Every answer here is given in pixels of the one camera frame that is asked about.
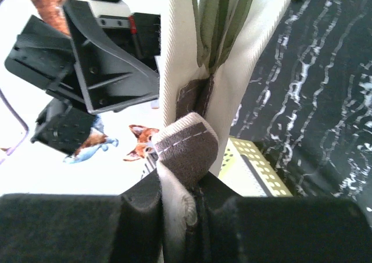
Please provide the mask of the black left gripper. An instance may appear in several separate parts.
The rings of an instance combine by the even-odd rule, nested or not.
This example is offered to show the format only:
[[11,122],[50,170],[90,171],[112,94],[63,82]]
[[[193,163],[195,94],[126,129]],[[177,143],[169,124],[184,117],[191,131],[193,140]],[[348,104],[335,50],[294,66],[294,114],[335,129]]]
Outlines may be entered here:
[[133,13],[122,0],[31,0],[31,16],[6,69],[45,91],[32,142],[66,155],[117,146],[101,113],[159,96],[160,16]]

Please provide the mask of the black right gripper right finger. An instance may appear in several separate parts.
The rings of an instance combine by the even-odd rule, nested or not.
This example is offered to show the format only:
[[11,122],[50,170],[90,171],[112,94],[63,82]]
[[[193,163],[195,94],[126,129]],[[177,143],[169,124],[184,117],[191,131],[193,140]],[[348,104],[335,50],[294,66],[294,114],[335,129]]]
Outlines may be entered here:
[[371,228],[350,200],[243,197],[213,174],[194,193],[202,262],[371,261]]

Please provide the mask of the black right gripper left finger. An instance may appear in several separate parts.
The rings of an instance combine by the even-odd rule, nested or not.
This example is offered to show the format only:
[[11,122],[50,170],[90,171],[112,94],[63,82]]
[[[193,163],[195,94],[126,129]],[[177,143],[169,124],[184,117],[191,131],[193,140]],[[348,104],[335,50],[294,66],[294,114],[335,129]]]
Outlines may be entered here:
[[156,262],[161,239],[156,172],[118,196],[1,198],[2,262]]

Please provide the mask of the white grey work glove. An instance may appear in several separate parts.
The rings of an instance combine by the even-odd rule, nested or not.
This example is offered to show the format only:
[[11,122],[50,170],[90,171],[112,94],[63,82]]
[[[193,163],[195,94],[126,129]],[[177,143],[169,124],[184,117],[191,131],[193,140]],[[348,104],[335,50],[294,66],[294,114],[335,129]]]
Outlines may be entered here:
[[191,262],[194,192],[218,175],[230,127],[259,56],[290,0],[164,0],[162,128],[152,139],[162,189],[163,258]]

